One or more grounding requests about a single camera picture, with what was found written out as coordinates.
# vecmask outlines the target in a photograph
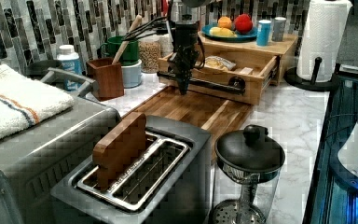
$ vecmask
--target fruit bowl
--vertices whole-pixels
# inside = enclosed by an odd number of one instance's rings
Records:
[[[211,35],[210,30],[214,27],[217,27],[216,23],[206,25],[202,27],[201,31],[205,34],[205,36],[213,39],[213,40],[219,40],[219,41],[225,41],[225,42],[248,42],[252,41],[257,38],[257,28],[253,28],[248,33],[242,35],[239,32],[235,31],[235,34],[237,37],[222,37],[217,35]]]

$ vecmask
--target mosaic tile backsplash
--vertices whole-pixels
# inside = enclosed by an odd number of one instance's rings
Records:
[[[241,13],[253,21],[286,17],[286,33],[302,35],[309,0],[223,0],[200,9],[201,24]],[[161,15],[161,0],[0,0],[0,64],[19,72],[33,62],[55,59],[62,44],[75,46],[85,62],[98,58],[107,38],[124,35],[135,15]]]

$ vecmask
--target paper towel holder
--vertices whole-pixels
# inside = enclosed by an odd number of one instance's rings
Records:
[[[297,67],[290,68],[285,73],[284,79],[287,83],[289,83],[292,86],[295,86],[297,88],[300,88],[302,90],[306,91],[334,91],[339,86],[339,80],[337,77],[336,72],[333,73],[331,76],[331,79],[326,82],[316,82],[316,77],[319,73],[319,67],[321,65],[322,58],[317,57],[315,59],[315,65],[313,67],[312,76],[310,80],[303,79],[302,77],[299,77],[297,74]]]

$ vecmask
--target green pot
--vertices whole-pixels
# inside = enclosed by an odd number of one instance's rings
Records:
[[[106,57],[115,57],[121,45],[122,36],[114,36],[107,39],[107,43],[101,45],[101,53]],[[120,57],[120,63],[123,66],[133,65],[138,63],[139,60],[139,47],[138,41],[131,41],[123,54]]]

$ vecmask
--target black base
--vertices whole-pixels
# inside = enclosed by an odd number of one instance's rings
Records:
[[[315,82],[311,83],[310,80],[299,77],[296,73],[297,68],[290,68],[284,75],[284,79],[287,83],[297,88],[306,91],[334,91],[338,89],[339,78],[336,74],[333,74],[330,81],[327,82]]]

